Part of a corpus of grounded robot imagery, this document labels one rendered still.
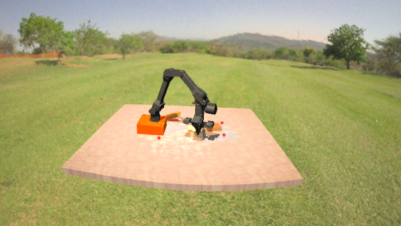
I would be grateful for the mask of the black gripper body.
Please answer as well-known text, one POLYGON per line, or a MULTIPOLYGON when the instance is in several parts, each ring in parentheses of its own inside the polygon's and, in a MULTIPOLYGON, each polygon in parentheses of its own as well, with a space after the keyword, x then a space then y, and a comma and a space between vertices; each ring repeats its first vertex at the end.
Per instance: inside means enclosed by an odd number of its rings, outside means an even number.
MULTIPOLYGON (((197 116, 200 116, 200 115, 202 115, 203 116, 203 121, 204 121, 204 112, 203 113, 198 113, 198 112, 195 112, 195 116, 196 116, 196 114, 197 114, 197 116)), ((189 122, 191 122, 191 120, 192 120, 192 118, 189 118, 189 117, 186 117, 184 120, 183 120, 183 124, 189 124, 189 122)), ((214 121, 210 121, 210 120, 208 120, 208 122, 203 122, 203 124, 202 125, 200 125, 200 126, 204 126, 204 125, 206 125, 207 126, 207 128, 213 128, 214 127, 214 121)))

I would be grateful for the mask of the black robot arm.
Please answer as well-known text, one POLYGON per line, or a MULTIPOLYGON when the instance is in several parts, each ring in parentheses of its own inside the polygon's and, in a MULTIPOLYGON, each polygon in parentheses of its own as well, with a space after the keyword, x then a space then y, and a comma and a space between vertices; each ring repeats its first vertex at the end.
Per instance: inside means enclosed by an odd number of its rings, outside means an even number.
MULTIPOLYGON (((166 69, 163 72, 163 83, 161 85, 158 97, 156 99, 156 101, 154 101, 152 108, 149 109, 149 113, 150 113, 150 122, 156 122, 158 123, 160 121, 160 114, 159 112, 161 111, 161 109, 164 108, 164 105, 166 103, 163 102, 163 99, 166 95, 168 86, 170 84, 170 81, 174 78, 174 77, 180 77, 183 82, 185 83, 185 85, 191 90, 192 95, 195 99, 195 101, 193 102, 193 104, 195 105, 195 112, 198 113, 203 113, 206 112, 207 114, 214 114, 216 115, 217 113, 217 104, 216 103, 210 103, 208 97, 207 97, 207 93, 201 89, 200 87, 198 87, 193 81, 192 79, 187 75, 185 70, 179 70, 179 69, 174 69, 174 68, 170 68, 170 69, 166 69), (203 101, 205 100, 205 101, 203 101)), ((203 124, 203 116, 194 116, 191 120, 191 125, 193 126, 199 126, 203 124)))

